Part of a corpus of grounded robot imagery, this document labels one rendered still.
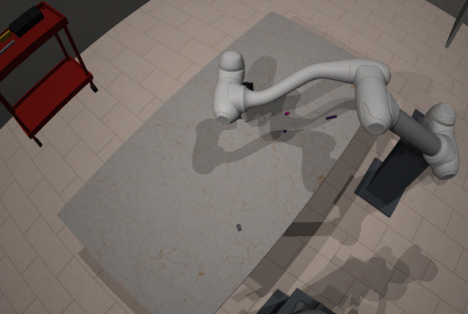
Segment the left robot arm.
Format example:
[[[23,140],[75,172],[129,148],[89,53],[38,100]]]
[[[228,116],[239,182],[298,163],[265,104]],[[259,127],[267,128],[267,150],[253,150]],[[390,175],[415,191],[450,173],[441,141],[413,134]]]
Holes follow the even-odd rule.
[[[304,302],[299,301],[296,303],[295,308],[290,314],[327,314],[322,311],[324,304],[319,303],[314,309],[310,309]],[[305,309],[305,310],[304,310]]]

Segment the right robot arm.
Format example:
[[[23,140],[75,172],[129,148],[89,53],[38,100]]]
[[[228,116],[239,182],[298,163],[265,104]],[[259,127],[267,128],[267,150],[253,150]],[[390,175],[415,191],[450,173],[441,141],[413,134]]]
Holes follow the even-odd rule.
[[[440,180],[451,179],[458,172],[460,157],[454,136],[456,113],[453,107],[438,103],[423,119],[418,117],[416,121],[399,108],[387,90],[391,72],[383,62],[369,58],[319,62],[301,68],[262,91],[252,91],[242,85],[244,77],[242,55],[237,51],[224,52],[219,60],[212,98],[212,110],[219,122],[234,123],[250,108],[274,102],[316,79],[345,82],[355,86],[358,119],[367,133],[381,135],[389,129],[423,152],[433,174]]]

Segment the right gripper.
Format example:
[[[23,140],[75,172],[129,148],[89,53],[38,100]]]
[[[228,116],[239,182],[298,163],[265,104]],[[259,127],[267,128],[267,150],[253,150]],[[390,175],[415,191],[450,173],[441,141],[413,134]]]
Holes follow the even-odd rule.
[[[253,89],[253,83],[250,83],[250,82],[244,82],[243,85],[245,85],[248,89],[254,91]],[[239,116],[238,119],[242,119],[242,114]]]

